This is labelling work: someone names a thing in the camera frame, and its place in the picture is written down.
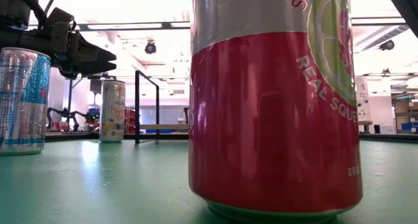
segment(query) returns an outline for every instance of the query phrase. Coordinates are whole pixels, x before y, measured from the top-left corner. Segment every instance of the green table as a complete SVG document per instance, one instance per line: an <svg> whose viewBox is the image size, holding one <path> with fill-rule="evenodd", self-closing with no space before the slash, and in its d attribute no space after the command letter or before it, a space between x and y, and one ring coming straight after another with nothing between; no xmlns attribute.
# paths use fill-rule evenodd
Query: green table
<svg viewBox="0 0 418 224"><path fill-rule="evenodd" d="M47 143L0 157L0 223L234 223L189 190L187 141ZM364 198L333 224L415 223L418 146L361 142Z"/></svg>

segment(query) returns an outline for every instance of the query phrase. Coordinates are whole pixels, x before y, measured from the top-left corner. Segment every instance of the energy drink can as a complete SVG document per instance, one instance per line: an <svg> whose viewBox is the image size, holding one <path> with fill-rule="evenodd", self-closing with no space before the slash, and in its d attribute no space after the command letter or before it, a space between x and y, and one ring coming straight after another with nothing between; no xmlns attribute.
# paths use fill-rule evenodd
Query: energy drink can
<svg viewBox="0 0 418 224"><path fill-rule="evenodd" d="M50 58L22 48L0 54L0 155L44 149Z"/></svg>
<svg viewBox="0 0 418 224"><path fill-rule="evenodd" d="M349 0L193 4L191 189L248 223L359 203Z"/></svg>
<svg viewBox="0 0 418 224"><path fill-rule="evenodd" d="M125 82L103 80L99 138L101 142L121 142L125 125Z"/></svg>

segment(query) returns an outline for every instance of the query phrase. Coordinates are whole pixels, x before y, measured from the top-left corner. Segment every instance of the red can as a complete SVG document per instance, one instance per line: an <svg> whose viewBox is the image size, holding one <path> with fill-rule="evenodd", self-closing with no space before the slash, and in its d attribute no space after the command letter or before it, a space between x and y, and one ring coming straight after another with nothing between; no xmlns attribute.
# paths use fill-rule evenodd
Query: red can
<svg viewBox="0 0 418 224"><path fill-rule="evenodd" d="M194 16L191 189L250 223L359 203L349 0L194 0Z"/></svg>

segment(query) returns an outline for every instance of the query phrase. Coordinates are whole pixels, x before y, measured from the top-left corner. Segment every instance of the can rim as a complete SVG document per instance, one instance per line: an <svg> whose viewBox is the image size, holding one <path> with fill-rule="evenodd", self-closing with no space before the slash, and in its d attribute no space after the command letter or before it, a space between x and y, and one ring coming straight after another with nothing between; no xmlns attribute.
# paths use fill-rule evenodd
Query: can rim
<svg viewBox="0 0 418 224"><path fill-rule="evenodd" d="M123 82L123 81L121 81L121 80L101 80L103 83L104 82L120 82L120 83L124 83L124 84L126 84L125 82Z"/></svg>
<svg viewBox="0 0 418 224"><path fill-rule="evenodd" d="M27 52L34 52L36 54L44 55L44 56L46 56L47 58L49 58L51 60L51 57L50 56L48 56L48 55L46 55L44 53L38 52L38 51L28 50L27 48L5 47L5 48L2 48L0 50L0 52L2 52L3 50L21 50L21 51L27 51Z"/></svg>

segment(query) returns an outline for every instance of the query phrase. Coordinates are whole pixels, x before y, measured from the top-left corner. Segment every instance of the white can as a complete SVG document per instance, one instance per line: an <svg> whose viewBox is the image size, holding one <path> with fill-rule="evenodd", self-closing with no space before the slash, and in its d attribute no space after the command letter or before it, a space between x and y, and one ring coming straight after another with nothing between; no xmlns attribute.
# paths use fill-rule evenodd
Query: white can
<svg viewBox="0 0 418 224"><path fill-rule="evenodd" d="M102 108L100 113L100 141L121 142L125 125L125 82L102 82Z"/></svg>

